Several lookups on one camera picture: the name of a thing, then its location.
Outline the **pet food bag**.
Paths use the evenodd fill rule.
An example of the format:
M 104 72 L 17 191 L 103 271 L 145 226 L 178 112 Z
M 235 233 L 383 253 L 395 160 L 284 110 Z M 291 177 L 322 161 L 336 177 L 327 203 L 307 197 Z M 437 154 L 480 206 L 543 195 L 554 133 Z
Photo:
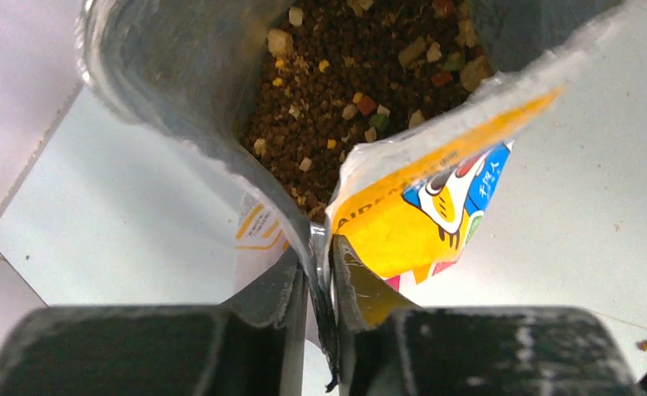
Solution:
M 245 191 L 238 255 L 296 253 L 343 394 L 355 348 L 455 264 L 516 135 L 611 38 L 624 1 L 85 1 L 76 46 L 127 123 Z

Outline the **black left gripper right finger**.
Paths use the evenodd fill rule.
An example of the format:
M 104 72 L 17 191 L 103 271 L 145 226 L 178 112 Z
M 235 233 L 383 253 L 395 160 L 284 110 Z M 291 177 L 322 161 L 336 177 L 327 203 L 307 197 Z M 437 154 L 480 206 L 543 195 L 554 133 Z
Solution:
M 611 334 L 569 307 L 423 308 L 331 242 L 343 395 L 639 395 Z

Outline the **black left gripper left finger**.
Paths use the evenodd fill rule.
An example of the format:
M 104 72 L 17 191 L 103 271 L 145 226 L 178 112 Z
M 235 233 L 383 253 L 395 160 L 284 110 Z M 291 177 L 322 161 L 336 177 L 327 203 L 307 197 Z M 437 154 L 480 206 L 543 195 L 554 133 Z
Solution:
M 307 308 L 292 249 L 217 305 L 37 309 L 0 350 L 0 395 L 297 395 Z

